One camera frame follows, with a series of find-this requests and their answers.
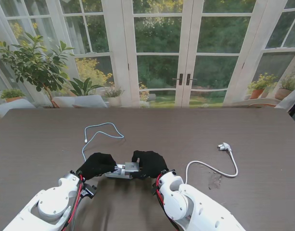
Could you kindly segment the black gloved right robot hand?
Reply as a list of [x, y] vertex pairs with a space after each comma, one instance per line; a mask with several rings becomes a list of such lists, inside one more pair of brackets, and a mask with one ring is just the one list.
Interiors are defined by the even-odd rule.
[[140, 170], [130, 174], [133, 179], [155, 179], [162, 171], [168, 171], [163, 156], [154, 151], [134, 151], [131, 161], [137, 162], [137, 160], [139, 161]]

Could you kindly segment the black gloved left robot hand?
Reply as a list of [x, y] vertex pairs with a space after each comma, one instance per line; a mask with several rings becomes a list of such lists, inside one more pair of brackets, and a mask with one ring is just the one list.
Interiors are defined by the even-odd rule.
[[108, 172], [114, 172], [116, 162], [110, 154], [94, 153], [76, 171], [85, 180], [101, 176]]

